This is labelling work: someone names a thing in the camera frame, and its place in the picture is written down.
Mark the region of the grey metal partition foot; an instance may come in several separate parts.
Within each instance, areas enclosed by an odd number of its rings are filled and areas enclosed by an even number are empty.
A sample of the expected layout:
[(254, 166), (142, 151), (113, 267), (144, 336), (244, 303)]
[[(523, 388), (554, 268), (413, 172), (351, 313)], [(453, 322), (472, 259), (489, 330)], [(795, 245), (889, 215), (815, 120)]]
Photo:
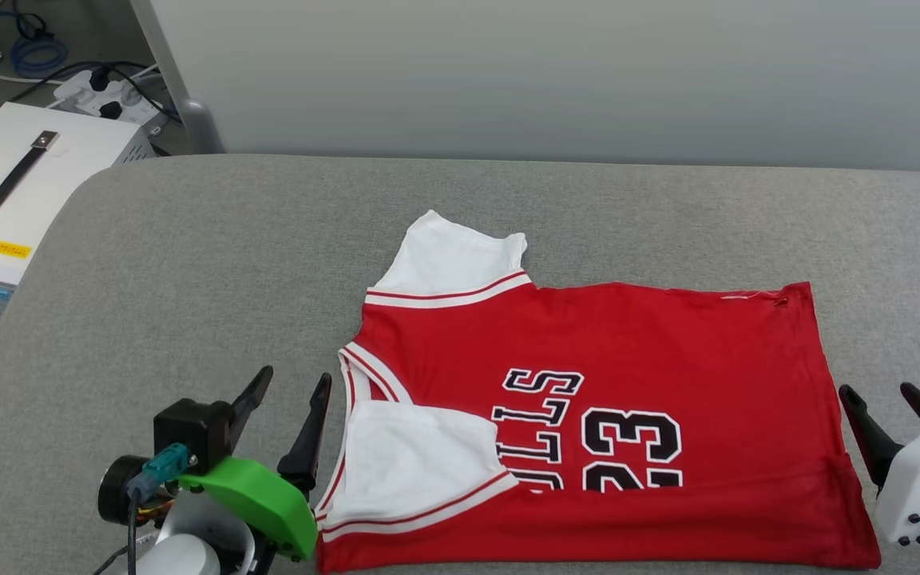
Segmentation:
[(220, 134), (208, 106), (189, 97), (174, 103), (194, 153), (225, 153), (225, 146), (220, 141)]

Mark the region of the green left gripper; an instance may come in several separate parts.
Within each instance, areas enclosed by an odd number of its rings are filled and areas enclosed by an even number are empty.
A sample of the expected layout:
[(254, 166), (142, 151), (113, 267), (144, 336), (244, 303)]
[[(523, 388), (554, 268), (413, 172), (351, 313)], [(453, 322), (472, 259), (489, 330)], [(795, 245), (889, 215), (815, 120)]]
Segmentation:
[[(233, 455), (246, 422), (262, 404), (274, 375), (271, 365), (260, 368), (231, 404), (226, 426), (226, 454)], [(322, 374), (311, 393), (309, 412), (276, 472), (251, 459), (228, 456), (205, 474), (180, 474), (179, 487), (208, 495), (220, 509), (273, 541), (278, 553), (295, 561), (315, 553), (318, 528), (306, 498), (316, 488), (323, 430), (332, 376)]]

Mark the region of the red white basketball jersey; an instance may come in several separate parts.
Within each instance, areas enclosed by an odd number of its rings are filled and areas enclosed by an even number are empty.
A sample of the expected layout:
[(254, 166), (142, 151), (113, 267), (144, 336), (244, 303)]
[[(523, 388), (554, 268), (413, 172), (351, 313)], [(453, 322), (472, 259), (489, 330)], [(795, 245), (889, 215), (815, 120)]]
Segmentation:
[(525, 248), (429, 211), (366, 292), (321, 573), (881, 565), (810, 284), (538, 287)]

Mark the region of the white power strip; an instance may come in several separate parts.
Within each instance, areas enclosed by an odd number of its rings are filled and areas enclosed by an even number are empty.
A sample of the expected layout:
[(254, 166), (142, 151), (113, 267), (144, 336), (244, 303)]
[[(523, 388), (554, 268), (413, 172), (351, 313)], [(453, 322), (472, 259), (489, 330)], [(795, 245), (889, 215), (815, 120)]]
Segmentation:
[(161, 103), (140, 91), (141, 86), (104, 66), (81, 70), (54, 90), (58, 108), (99, 119), (135, 124), (156, 136), (168, 123)]

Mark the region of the white partition panel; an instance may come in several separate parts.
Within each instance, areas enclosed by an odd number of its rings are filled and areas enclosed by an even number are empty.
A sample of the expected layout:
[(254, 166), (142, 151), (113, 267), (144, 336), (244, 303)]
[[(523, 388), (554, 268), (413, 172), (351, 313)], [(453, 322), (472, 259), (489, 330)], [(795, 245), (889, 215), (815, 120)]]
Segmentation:
[(131, 0), (225, 153), (920, 171), (920, 0)]

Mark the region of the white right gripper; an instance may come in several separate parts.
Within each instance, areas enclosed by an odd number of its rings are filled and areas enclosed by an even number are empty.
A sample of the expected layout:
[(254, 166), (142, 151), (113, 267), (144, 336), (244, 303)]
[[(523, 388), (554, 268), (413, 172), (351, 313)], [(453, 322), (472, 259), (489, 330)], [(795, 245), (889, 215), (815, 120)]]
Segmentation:
[[(920, 419), (920, 389), (913, 383), (899, 386), (902, 396)], [(885, 432), (864, 398), (851, 386), (839, 387), (839, 400), (872, 483), (881, 490), (874, 521), (891, 542), (920, 534), (920, 436), (905, 447)]]

